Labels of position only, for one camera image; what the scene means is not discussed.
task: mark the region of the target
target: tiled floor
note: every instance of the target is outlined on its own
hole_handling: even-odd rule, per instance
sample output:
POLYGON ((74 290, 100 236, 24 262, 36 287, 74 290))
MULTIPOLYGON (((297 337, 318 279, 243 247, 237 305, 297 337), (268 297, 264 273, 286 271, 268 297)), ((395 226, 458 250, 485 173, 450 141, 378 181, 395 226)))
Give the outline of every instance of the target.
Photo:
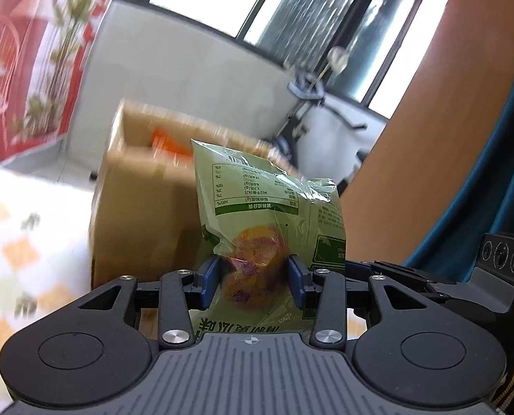
POLYGON ((92 170, 90 168, 66 156, 59 156, 56 161, 46 164, 39 169, 35 169, 28 174, 74 187, 93 189, 95 182, 90 181, 91 172, 92 170))

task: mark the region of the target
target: circular cap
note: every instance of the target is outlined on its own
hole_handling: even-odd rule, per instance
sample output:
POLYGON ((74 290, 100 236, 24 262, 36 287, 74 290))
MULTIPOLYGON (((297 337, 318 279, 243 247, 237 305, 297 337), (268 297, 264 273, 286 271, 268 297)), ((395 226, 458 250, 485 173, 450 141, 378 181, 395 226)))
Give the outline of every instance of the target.
POLYGON ((460 340, 451 335, 420 332, 403 341, 401 352, 405 359, 417 367, 446 370, 462 362, 466 348, 460 340))
POLYGON ((37 351, 42 362, 59 370, 76 370, 94 363, 103 354, 103 343, 93 335, 67 332, 42 343, 37 351))
POLYGON ((314 338, 320 343, 336 343, 340 341, 343 336, 340 332, 334 331, 333 329, 323 329, 314 334, 314 338))
POLYGON ((507 263, 509 257, 509 246, 506 243, 499 242, 496 252, 493 255, 493 264, 497 269, 501 270, 507 263))
POLYGON ((482 248, 482 260, 488 260, 492 254, 493 245, 491 241, 487 241, 482 248))
POLYGON ((34 406, 62 409, 93 405, 130 388, 147 371, 151 348, 118 315, 65 306, 18 331, 0 352, 9 392, 34 406))
POLYGON ((189 340, 189 334, 182 329, 171 329, 163 334, 166 343, 184 343, 189 340))
POLYGON ((492 334, 436 303, 395 309, 388 295, 396 296, 379 296, 380 322, 353 349, 352 362, 363 380, 401 403, 436 409, 491 395, 506 359, 492 334))

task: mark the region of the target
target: orange checkered pattern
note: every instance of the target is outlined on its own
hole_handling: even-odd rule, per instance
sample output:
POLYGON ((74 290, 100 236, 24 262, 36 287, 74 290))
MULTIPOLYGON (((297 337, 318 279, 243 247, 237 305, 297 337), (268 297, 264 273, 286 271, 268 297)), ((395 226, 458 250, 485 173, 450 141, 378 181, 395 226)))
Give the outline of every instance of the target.
MULTIPOLYGON (((91 192, 0 168, 0 350, 90 291, 91 192)), ((0 411, 11 399, 0 377, 0 411)))

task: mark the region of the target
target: blue fabric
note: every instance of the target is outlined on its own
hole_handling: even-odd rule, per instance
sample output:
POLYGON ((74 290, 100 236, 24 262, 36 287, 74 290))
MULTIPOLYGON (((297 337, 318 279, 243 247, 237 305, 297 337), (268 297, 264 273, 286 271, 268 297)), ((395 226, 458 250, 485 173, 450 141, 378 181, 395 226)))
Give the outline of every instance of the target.
POLYGON ((482 234, 500 231, 514 233, 514 82, 471 174, 405 266, 468 280, 482 234))

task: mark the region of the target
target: plastic snack bag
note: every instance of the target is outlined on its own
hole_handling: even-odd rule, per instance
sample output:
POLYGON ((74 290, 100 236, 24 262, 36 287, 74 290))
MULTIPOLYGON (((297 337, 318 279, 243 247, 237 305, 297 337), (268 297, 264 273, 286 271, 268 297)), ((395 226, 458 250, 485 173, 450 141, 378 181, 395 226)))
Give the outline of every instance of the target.
POLYGON ((191 141, 203 236, 223 261, 211 307, 191 311, 199 336, 307 331, 314 312, 294 306, 285 261, 343 273, 345 229, 330 179, 302 182, 252 154, 191 141))

